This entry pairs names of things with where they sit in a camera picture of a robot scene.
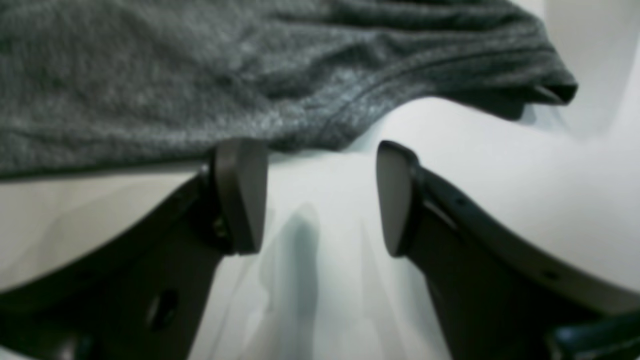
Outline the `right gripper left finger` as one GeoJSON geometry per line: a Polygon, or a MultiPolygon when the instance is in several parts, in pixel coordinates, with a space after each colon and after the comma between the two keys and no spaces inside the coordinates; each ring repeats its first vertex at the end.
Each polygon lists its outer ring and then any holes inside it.
{"type": "Polygon", "coordinates": [[[269,150],[219,142],[122,235],[1,293],[1,346],[34,360],[186,360],[226,256],[259,253],[269,150]]]}

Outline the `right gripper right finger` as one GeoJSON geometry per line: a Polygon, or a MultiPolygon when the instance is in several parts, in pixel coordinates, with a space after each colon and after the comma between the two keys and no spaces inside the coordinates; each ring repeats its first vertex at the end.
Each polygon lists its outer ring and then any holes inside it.
{"type": "Polygon", "coordinates": [[[638,292],[528,243],[406,146],[375,159],[385,246],[425,278],[451,358],[639,358],[638,292]]]}

